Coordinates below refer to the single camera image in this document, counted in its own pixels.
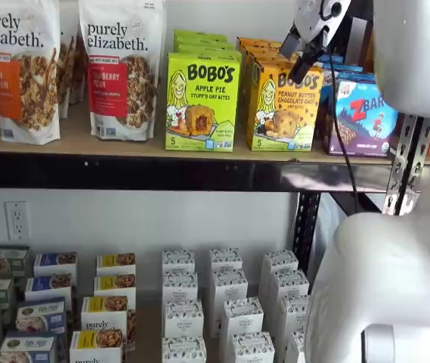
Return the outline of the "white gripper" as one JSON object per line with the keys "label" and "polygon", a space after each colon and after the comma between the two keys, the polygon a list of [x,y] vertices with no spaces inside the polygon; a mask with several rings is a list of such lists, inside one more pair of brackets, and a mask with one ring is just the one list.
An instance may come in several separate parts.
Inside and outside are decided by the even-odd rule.
{"label": "white gripper", "polygon": [[295,2],[294,25],[297,33],[288,33],[279,53],[292,57],[307,42],[302,55],[289,72],[289,79],[299,85],[307,72],[324,55],[336,34],[351,0],[298,0]]}

